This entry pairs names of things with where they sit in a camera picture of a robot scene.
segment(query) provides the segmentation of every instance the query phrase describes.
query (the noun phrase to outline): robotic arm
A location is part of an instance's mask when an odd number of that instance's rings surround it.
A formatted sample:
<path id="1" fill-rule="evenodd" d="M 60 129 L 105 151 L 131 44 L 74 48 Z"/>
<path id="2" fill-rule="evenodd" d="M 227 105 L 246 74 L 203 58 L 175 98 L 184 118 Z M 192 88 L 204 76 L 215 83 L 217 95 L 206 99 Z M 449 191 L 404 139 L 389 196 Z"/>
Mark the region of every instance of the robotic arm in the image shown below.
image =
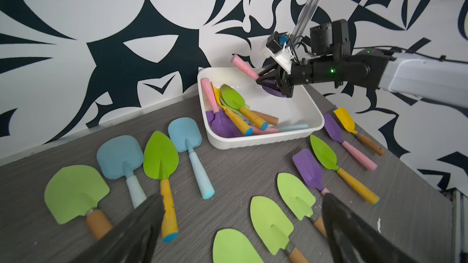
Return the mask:
<path id="1" fill-rule="evenodd" d="M 277 63 L 259 73 L 259 85 L 292 97 L 295 85 L 333 81 L 337 88 L 348 81 L 373 90 L 409 93 L 468 107 L 468 65 L 462 61 L 371 47 L 351 55 L 348 22 L 343 19 L 310 29 L 315 58 L 295 61 L 287 46 L 289 41 L 286 34 L 277 32 L 267 39 L 262 51 Z"/>

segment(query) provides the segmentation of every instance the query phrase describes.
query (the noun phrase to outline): blue toy shovel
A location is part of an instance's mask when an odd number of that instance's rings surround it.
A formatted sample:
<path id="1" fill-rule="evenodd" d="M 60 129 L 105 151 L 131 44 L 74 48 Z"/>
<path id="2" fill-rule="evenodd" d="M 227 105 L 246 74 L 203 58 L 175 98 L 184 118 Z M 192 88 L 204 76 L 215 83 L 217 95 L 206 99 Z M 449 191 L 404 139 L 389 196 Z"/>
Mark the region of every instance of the blue toy shovel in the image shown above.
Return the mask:
<path id="1" fill-rule="evenodd" d="M 125 176 L 133 207 L 146 200 L 146 195 L 133 170 L 143 164 L 144 156 L 138 141 L 129 135 L 108 140 L 101 145 L 96 155 L 102 174 L 111 180 Z"/>
<path id="2" fill-rule="evenodd" d="M 169 124 L 167 130 L 169 131 L 169 137 L 177 151 L 189 152 L 190 162 L 192 163 L 196 182 L 200 188 L 203 199 L 211 198 L 214 195 L 213 186 L 197 154 L 193 151 L 194 147 L 202 143 L 202 135 L 200 134 L 195 120 L 187 117 L 176 119 Z"/>

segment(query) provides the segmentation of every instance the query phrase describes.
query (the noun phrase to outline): pink shovel handle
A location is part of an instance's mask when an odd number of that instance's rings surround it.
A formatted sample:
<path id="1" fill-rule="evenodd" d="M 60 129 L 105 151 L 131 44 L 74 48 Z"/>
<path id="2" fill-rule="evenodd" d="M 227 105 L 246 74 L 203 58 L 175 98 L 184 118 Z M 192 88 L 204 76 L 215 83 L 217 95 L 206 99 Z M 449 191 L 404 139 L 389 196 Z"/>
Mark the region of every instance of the pink shovel handle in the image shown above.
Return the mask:
<path id="1" fill-rule="evenodd" d="M 216 103 L 216 98 L 214 97 L 213 88 L 211 87 L 211 82 L 207 78 L 202 78 L 200 80 L 202 89 L 205 92 L 206 97 L 208 98 L 208 102 L 210 103 L 211 109 L 213 110 L 213 114 L 219 112 L 218 103 Z"/>
<path id="2" fill-rule="evenodd" d="M 240 69 L 243 73 L 247 74 L 251 79 L 257 80 L 259 78 L 258 74 L 248 65 L 245 63 L 239 56 L 236 54 L 233 55 L 231 58 L 231 63 L 234 64 L 235 67 Z"/>
<path id="3" fill-rule="evenodd" d="M 327 194 L 327 193 L 330 193 L 330 191 L 328 191 L 327 188 L 324 188 L 324 189 L 320 192 L 320 194 L 323 195 L 323 196 L 325 196 L 325 194 Z"/>
<path id="4" fill-rule="evenodd" d="M 367 156 L 362 152 L 357 150 L 354 146 L 349 144 L 347 141 L 343 142 L 341 145 L 349 151 L 349 153 L 354 156 L 363 166 L 365 166 L 369 171 L 373 171 L 377 168 L 375 162 L 371 161 Z"/>
<path id="5" fill-rule="evenodd" d="M 272 134 L 272 133 L 278 133 L 279 132 L 279 128 L 275 128 L 275 127 L 268 127 L 266 128 L 265 130 L 260 130 L 257 128 L 257 126 L 250 126 L 252 128 L 252 133 L 256 134 L 256 135 L 261 135 L 261 134 Z"/>

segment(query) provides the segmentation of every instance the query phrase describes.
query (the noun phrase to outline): patterned wallpaper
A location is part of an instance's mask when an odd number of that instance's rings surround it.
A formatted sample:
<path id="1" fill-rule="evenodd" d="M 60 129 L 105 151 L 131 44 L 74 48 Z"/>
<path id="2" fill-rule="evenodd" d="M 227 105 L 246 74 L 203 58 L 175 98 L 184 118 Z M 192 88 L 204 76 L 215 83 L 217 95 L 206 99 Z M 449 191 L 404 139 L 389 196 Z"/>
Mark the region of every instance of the patterned wallpaper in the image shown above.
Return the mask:
<path id="1" fill-rule="evenodd" d="M 194 91 L 198 68 L 230 67 L 231 54 L 262 67 L 261 43 L 291 32 L 305 2 L 0 0 L 0 158 Z M 354 47 L 468 60 L 467 11 L 468 0 L 322 0 L 309 26 L 346 19 Z M 468 194 L 466 109 L 315 87 L 435 187 Z"/>

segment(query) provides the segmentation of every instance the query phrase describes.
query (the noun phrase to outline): white plastic tray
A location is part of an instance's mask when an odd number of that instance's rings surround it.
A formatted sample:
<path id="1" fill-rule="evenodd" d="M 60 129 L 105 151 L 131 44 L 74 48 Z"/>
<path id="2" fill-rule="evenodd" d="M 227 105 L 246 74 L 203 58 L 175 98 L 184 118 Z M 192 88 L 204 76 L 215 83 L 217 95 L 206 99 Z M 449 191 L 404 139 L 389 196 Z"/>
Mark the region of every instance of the white plastic tray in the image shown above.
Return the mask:
<path id="1" fill-rule="evenodd" d="M 261 68 L 255 69 L 255 71 L 258 73 L 261 71 Z M 213 85 L 218 88 L 223 84 L 233 87 L 244 97 L 245 102 L 250 106 L 251 110 L 279 118 L 278 127 L 307 123 L 309 124 L 309 128 L 236 138 L 220 137 L 213 132 L 206 119 L 205 112 L 211 111 L 211 107 L 200 85 L 200 80 L 205 77 L 209 78 L 210 81 L 213 82 Z M 306 89 L 301 85 L 294 88 L 294 95 L 291 98 L 272 96 L 236 67 L 204 68 L 199 71 L 197 81 L 203 123 L 205 124 L 208 140 L 217 149 L 233 149 L 304 138 L 309 136 L 312 132 L 322 129 L 325 123 L 319 108 L 317 108 L 317 105 L 307 93 Z"/>

